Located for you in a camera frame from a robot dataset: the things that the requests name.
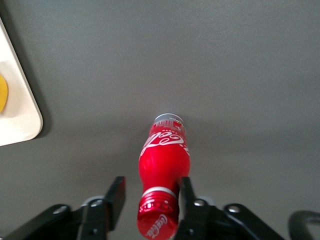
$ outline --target banana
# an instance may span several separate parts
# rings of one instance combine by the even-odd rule
[[[0,113],[4,109],[8,98],[8,85],[4,77],[0,74]]]

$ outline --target coca-cola bottle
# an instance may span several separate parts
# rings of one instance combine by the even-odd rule
[[[158,116],[139,158],[143,194],[137,226],[150,240],[167,240],[178,227],[179,181],[187,177],[190,156],[182,119],[171,113]]]

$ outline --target bottle label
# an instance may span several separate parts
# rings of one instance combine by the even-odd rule
[[[189,155],[189,150],[187,145],[185,144],[184,139],[178,135],[173,133],[171,130],[162,130],[160,132],[152,134],[145,142],[142,151],[140,153],[140,157],[145,153],[147,148],[152,148],[156,146],[164,146],[169,144],[179,144],[185,152]]]
[[[150,227],[150,229],[146,232],[145,235],[154,239],[156,236],[159,235],[161,227],[167,223],[167,216],[164,214],[160,214],[159,218],[154,222],[154,224]]]

